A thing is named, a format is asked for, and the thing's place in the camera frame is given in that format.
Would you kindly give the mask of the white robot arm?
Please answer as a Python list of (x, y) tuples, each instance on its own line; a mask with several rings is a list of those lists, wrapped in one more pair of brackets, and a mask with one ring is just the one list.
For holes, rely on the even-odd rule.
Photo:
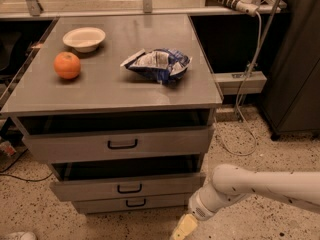
[(212, 218), (220, 209), (256, 194), (311, 212), (320, 212), (319, 172), (257, 172), (236, 165), (214, 168), (209, 181), (188, 201), (170, 240), (184, 240), (199, 221)]

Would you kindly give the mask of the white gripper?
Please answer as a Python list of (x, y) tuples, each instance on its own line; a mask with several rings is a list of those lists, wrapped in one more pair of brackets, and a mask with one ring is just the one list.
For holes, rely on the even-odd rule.
[(195, 192), (189, 198), (188, 212), (190, 214), (181, 217), (170, 240), (184, 240), (198, 227), (198, 221), (212, 218), (217, 213), (214, 206), (215, 201), (216, 198), (212, 194), (201, 195), (199, 192)]

